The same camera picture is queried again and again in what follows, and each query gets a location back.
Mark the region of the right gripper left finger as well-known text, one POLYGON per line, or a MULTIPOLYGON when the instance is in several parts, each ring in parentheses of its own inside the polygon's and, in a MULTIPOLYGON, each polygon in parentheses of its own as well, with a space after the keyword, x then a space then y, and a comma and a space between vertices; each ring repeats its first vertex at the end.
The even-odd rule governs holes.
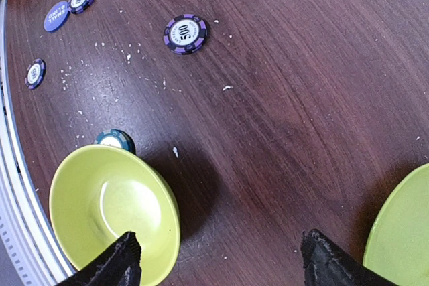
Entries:
POLYGON ((87 266, 58 285, 140 285, 140 259, 136 233, 125 232, 87 266))

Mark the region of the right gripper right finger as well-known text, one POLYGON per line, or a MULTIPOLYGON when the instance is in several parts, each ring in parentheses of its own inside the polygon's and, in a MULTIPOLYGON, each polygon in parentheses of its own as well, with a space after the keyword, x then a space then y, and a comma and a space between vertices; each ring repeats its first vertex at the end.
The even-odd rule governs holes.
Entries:
POLYGON ((393 285, 317 229, 302 234, 300 251, 305 285, 393 285))

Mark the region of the blue small blind button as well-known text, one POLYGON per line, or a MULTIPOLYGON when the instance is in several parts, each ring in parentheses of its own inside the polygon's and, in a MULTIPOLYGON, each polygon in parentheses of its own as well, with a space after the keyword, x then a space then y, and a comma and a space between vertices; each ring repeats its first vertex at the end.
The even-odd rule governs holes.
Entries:
POLYGON ((46 32, 55 32, 60 29, 67 21, 70 10, 67 1, 60 1, 55 4, 44 19, 44 30, 46 32))

